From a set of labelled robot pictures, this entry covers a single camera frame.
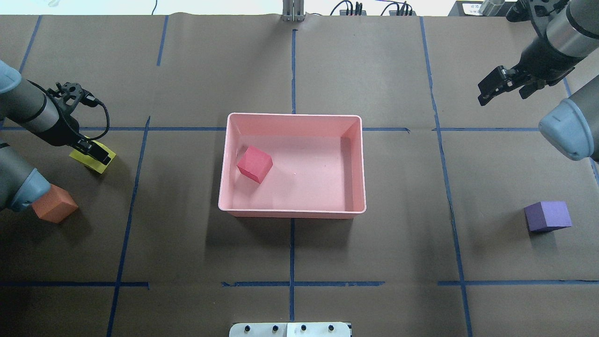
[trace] pink container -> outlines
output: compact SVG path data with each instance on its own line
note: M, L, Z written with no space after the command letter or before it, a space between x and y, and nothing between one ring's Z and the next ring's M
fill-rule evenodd
M250 145L273 158L261 184L237 168ZM230 114L219 208L235 216L270 218L349 219L364 213L362 119Z

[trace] metal bracket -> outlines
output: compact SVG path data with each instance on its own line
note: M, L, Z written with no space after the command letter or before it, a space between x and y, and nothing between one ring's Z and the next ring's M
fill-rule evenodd
M304 0L283 0L283 15L281 19L287 22L304 21Z
M237 323L229 337L352 337L352 324L317 323Z

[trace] blue cap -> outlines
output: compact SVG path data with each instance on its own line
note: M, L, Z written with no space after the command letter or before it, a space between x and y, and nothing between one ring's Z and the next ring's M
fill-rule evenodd
M551 145L571 160L581 160L595 152L589 123L569 98L541 119L539 130Z
M0 60L0 94L13 90L21 83L21 74Z
M34 168L17 191L17 194L14 195L8 208L20 212L41 198L42 195L48 193L49 190L50 183L38 172L37 168Z

